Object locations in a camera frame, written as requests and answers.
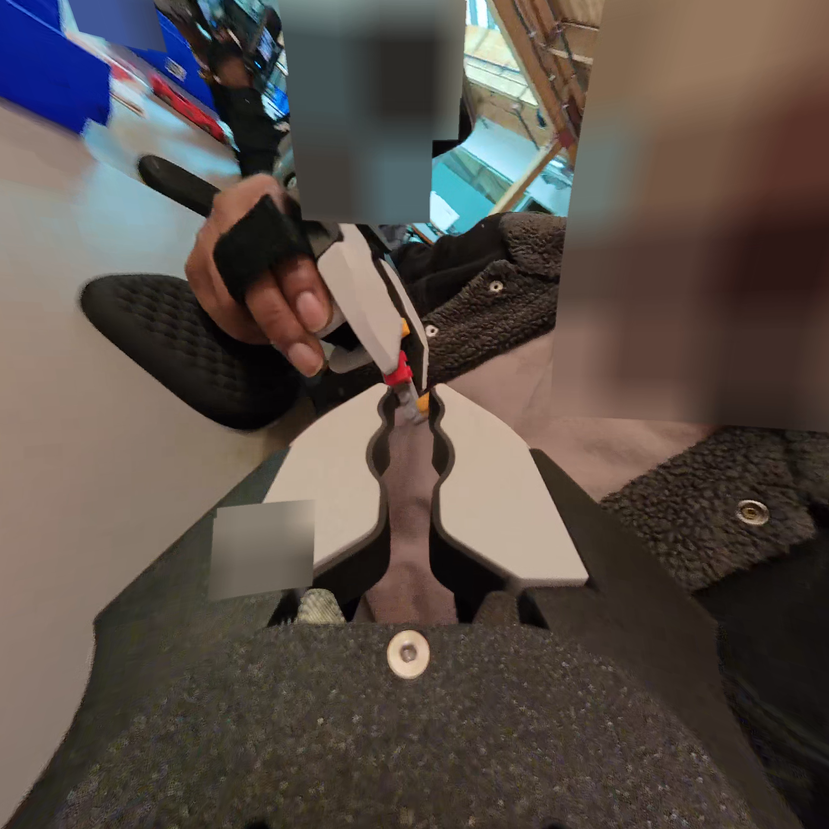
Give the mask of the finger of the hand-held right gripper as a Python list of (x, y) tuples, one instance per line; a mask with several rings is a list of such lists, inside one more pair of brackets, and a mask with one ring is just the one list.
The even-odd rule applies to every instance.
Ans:
[(334, 370), (371, 361), (390, 375), (399, 367), (402, 315), (389, 290), (387, 253), (369, 225), (316, 224), (316, 267), (334, 306), (318, 338)]
[(415, 394), (422, 396), (427, 391), (430, 360), (429, 340), (424, 324), (391, 260), (379, 259), (379, 269), (392, 304), (402, 320), (400, 348), (412, 371), (411, 382)]

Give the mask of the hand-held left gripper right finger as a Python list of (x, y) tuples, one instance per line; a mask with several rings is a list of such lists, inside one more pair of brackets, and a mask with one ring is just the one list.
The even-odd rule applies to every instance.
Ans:
[(589, 574), (539, 461), (506, 422), (447, 385), (430, 394), (434, 577), (473, 618), (489, 595), (580, 589)]

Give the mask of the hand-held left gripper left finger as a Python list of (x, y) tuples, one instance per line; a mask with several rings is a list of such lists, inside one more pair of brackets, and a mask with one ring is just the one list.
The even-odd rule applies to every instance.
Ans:
[(378, 383), (341, 403), (288, 447), (264, 503), (314, 505), (312, 587), (345, 617), (386, 574), (390, 560), (390, 388)]

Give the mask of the blue plastic bin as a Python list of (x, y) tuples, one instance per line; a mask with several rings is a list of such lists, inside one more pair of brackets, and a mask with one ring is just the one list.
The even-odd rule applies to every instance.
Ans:
[(107, 126), (110, 67), (68, 39), (58, 2), (1, 2), (1, 96), (81, 134)]
[(204, 108), (216, 114), (215, 101), (209, 85), (202, 77), (202, 67), (187, 39), (181, 35), (171, 17), (156, 10), (164, 42), (163, 51), (154, 51), (154, 57), (145, 60), (160, 74), (186, 92)]

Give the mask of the person's right hand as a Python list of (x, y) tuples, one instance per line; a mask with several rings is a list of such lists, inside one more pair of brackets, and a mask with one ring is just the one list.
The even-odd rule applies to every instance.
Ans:
[(263, 197), (281, 212), (287, 210), (284, 188), (266, 174), (234, 183), (215, 198), (187, 258), (187, 282), (202, 309), (225, 334), (249, 345), (270, 345), (303, 376), (315, 377), (326, 364), (317, 334), (333, 318), (331, 297), (316, 264), (297, 257), (266, 269), (250, 285), (243, 306), (228, 293), (215, 266), (213, 254), (221, 235)]

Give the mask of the person's pink garment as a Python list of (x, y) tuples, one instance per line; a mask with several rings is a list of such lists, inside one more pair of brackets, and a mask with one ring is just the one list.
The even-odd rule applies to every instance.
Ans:
[[(449, 386), (506, 422), (530, 447), (542, 450), (595, 501), (717, 430), (711, 424), (556, 417), (553, 337), (539, 337), (493, 358)], [(427, 423), (411, 424), (401, 414), (397, 421), (383, 475), (390, 562), (369, 591), (367, 606), (378, 623), (454, 623), (452, 596), (430, 569), (431, 497), (438, 480), (432, 465), (433, 436)]]

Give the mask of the black rounded bar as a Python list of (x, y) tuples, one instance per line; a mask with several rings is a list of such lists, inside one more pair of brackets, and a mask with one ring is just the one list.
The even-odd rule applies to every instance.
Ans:
[(155, 192), (206, 218), (220, 189), (177, 164), (146, 154), (137, 162), (141, 181)]

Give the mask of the black quilted cushion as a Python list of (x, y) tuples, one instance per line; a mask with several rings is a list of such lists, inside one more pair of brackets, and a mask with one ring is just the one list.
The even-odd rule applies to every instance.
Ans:
[(225, 334), (181, 278), (104, 275), (79, 293), (85, 317), (155, 380), (200, 415), (250, 432), (285, 415), (305, 382), (270, 346)]

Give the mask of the red plastic bin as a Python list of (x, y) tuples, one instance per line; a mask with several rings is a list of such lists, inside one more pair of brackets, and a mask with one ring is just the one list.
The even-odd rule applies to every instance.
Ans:
[(189, 98), (177, 92), (165, 79), (157, 75), (151, 75), (149, 84), (153, 95), (174, 112), (181, 115), (182, 118), (209, 134), (217, 142), (224, 145), (230, 143), (225, 134), (225, 130), (223, 130), (220, 122), (213, 115), (207, 113), (192, 103)]

